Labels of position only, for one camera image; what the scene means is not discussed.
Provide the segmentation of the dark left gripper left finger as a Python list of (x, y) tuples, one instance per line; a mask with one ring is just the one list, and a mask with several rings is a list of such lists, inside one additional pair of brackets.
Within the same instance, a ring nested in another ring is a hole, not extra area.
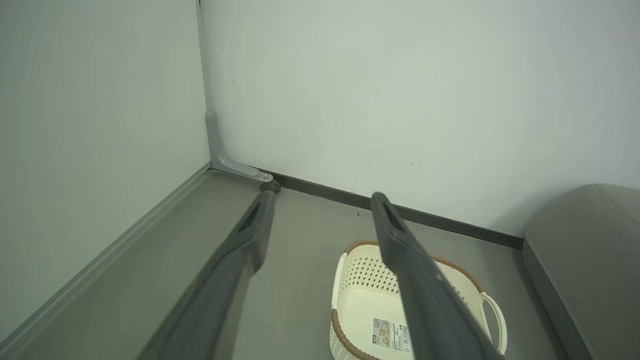
[(264, 191), (215, 249), (138, 355), (140, 360), (230, 360), (250, 278), (263, 266), (276, 194)]

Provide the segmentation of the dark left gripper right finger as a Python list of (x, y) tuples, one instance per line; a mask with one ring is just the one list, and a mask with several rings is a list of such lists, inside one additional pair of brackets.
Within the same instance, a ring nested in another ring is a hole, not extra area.
[(387, 196), (371, 211), (381, 258), (396, 276), (416, 360), (502, 360), (480, 324)]

